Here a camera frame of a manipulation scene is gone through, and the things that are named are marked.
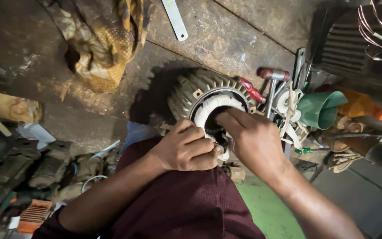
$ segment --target wire bundle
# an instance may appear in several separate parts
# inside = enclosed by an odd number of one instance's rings
[[[379,25],[381,26],[382,28],[382,21],[378,18],[378,13],[377,13],[377,10],[375,8],[375,4],[374,4],[374,1],[371,0],[371,5],[372,5],[372,8],[373,8],[373,11],[374,11],[374,16],[375,18],[377,19]],[[365,15],[363,13],[363,8],[362,8],[362,5],[358,8],[358,27],[359,27],[359,32],[360,34],[363,36],[363,38],[368,41],[370,44],[374,45],[374,46],[378,46],[380,48],[382,48],[382,45],[379,44],[378,42],[374,41],[372,39],[372,37],[375,37],[379,40],[382,41],[382,34],[378,33],[378,32],[375,32],[371,26],[369,26],[368,24],[368,21],[366,20],[365,18]],[[373,60],[377,60],[377,61],[382,61],[382,58],[380,57],[376,57],[377,55],[379,55],[381,52],[377,53],[375,56],[370,56],[367,52],[366,52],[366,48],[365,48],[365,53],[370,57],[372,58]]]

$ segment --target maroon shirt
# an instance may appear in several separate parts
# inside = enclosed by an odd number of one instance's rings
[[[130,145],[116,170],[144,156],[159,141],[148,139]],[[61,210],[35,231],[34,239],[96,239],[98,235],[101,239],[265,239],[236,186],[219,167],[161,175],[98,234],[81,235],[66,230],[58,221]]]

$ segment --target hammer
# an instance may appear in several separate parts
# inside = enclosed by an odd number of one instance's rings
[[[286,81],[290,78],[290,73],[281,69],[263,68],[259,74],[262,79],[270,79],[269,98],[265,111],[265,116],[269,119],[272,113],[272,103],[275,98],[275,88],[278,81]]]

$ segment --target metal rod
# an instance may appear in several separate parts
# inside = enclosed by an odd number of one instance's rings
[[[382,134],[371,133],[345,133],[345,134],[323,134],[322,138],[352,138],[352,137],[378,137],[382,138]]]
[[[274,95],[275,95],[276,83],[277,83],[276,79],[271,80],[271,85],[269,88],[269,98],[268,98],[268,102],[267,102],[268,106],[266,107],[266,111],[265,111],[265,115],[268,119],[270,118],[270,116],[272,114],[272,103],[273,103],[273,99],[274,99]]]

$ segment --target finger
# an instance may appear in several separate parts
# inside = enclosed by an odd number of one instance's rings
[[[208,153],[213,150],[214,144],[211,139],[203,138],[185,145],[190,158]]]
[[[183,120],[181,120],[175,124],[172,131],[175,133],[182,133],[183,131],[185,131],[190,126],[195,126],[195,124],[189,119],[186,119],[186,120],[183,119]]]
[[[204,138],[204,130],[201,127],[191,127],[181,134],[184,144],[191,143],[197,139]]]
[[[250,117],[252,117],[253,119],[259,121],[259,122],[263,122],[263,123],[272,123],[272,121],[270,121],[266,116],[264,115],[260,115],[260,114],[249,114]]]
[[[216,117],[216,122],[222,125],[226,132],[228,132],[233,138],[238,137],[240,132],[244,130],[244,127],[237,121],[237,119],[226,111],[218,114]]]
[[[229,108],[225,112],[232,115],[244,128],[252,128],[257,123],[249,114],[237,108]]]
[[[207,154],[194,157],[189,162],[190,169],[195,170],[209,170],[217,166],[217,157],[220,154],[220,147],[216,146],[212,151]]]

